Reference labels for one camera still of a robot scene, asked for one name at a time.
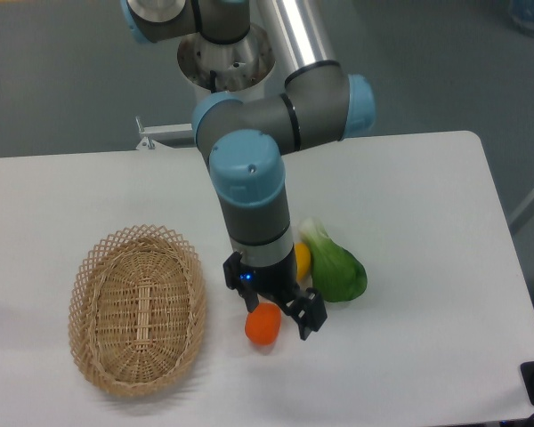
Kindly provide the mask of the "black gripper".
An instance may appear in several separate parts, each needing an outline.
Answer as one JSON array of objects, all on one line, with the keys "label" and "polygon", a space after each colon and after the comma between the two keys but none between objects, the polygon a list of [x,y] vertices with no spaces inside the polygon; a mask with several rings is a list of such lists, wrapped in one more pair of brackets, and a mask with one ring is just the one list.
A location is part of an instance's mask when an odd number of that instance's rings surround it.
[{"label": "black gripper", "polygon": [[315,288],[302,289],[296,281],[295,251],[266,267],[250,266],[242,254],[233,252],[223,263],[226,286],[244,300],[247,311],[254,312],[259,297],[282,307],[298,327],[299,337],[306,341],[312,332],[319,332],[328,318],[322,294]]}]

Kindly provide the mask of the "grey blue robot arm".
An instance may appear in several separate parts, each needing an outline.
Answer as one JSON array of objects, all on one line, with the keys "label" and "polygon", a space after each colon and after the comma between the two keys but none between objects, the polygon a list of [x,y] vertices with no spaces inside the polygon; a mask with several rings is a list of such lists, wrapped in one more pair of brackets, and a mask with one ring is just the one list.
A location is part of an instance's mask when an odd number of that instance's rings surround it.
[{"label": "grey blue robot arm", "polygon": [[257,101],[236,94],[258,81],[260,49],[248,2],[124,1],[121,8],[140,41],[198,40],[197,75],[210,93],[194,109],[191,129],[231,240],[226,285],[248,311],[260,298],[274,302],[306,339],[327,313],[321,293],[296,280],[283,157],[363,135],[376,119],[368,80],[342,70],[315,1],[258,3],[285,90]]}]

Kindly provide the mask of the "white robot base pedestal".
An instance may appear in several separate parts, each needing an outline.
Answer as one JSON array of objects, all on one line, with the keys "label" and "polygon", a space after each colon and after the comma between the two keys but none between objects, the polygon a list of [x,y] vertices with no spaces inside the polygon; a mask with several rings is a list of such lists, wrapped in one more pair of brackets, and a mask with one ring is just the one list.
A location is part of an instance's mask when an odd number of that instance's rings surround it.
[{"label": "white robot base pedestal", "polygon": [[267,33],[255,24],[235,44],[213,44],[200,34],[185,36],[177,60],[197,102],[218,92],[233,93],[243,101],[261,99],[275,69]]}]

